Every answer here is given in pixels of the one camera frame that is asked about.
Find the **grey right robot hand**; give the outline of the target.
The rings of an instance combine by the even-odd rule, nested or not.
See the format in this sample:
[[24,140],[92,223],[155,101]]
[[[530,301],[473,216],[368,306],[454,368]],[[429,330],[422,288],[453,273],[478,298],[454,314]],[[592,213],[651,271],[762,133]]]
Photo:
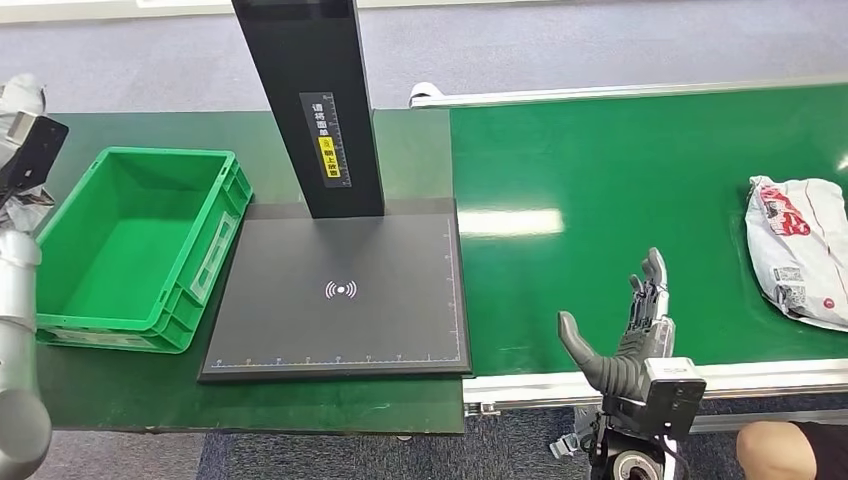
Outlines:
[[648,250],[641,268],[642,276],[629,276],[628,323],[614,355],[598,354],[580,335],[573,315],[558,313],[558,336],[565,351],[589,385],[604,396],[641,401],[646,360],[672,355],[675,324],[669,315],[668,271],[657,248]]

